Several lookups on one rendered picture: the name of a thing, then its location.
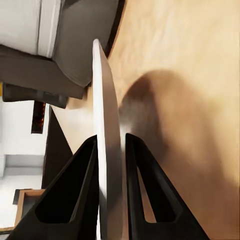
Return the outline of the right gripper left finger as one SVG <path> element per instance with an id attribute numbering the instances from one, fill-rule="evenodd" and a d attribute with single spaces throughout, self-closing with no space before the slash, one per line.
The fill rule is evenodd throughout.
<path id="1" fill-rule="evenodd" d="M 6 240 L 96 240 L 98 211 L 96 134 L 72 155 Z"/>

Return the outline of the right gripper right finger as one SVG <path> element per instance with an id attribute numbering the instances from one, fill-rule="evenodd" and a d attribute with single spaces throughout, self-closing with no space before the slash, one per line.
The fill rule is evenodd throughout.
<path id="1" fill-rule="evenodd" d="M 210 240 L 144 141 L 126 133 L 129 240 Z M 139 168 L 156 223 L 145 220 Z"/>

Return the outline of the bottle of coffee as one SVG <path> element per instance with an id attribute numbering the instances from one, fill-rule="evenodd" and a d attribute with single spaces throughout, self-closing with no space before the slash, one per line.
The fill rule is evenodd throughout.
<path id="1" fill-rule="evenodd" d="M 26 86 L 13 85 L 9 83 L 0 84 L 0 96 L 6 103 L 20 101 L 40 101 L 55 107 L 66 109 L 68 96 L 44 92 Z"/>

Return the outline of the saucer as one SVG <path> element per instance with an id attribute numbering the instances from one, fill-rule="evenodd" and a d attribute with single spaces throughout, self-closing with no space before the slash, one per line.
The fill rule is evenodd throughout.
<path id="1" fill-rule="evenodd" d="M 97 135 L 99 205 L 96 240 L 122 240 L 123 165 L 119 109 L 112 70 L 98 39 L 93 43 L 93 128 Z"/>

